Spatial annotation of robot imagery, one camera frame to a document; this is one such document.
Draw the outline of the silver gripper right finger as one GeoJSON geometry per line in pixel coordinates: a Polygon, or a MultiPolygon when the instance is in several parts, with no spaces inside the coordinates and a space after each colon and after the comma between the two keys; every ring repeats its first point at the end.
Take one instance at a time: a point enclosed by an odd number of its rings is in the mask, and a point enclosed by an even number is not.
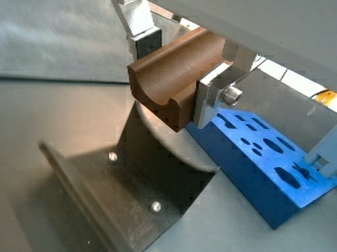
{"type": "Polygon", "coordinates": [[[219,108],[234,106],[242,97],[235,84],[246,77],[256,53],[230,39],[222,49],[223,61],[198,79],[192,122],[202,129],[211,122],[219,108]]]}

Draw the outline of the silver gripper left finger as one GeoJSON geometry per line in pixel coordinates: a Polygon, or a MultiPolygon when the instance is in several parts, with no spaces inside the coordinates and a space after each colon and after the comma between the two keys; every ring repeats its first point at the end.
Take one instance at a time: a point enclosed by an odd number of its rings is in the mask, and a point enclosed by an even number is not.
{"type": "Polygon", "coordinates": [[[133,59],[161,46],[161,29],[155,26],[147,0],[111,0],[125,30],[125,40],[133,59]]]}

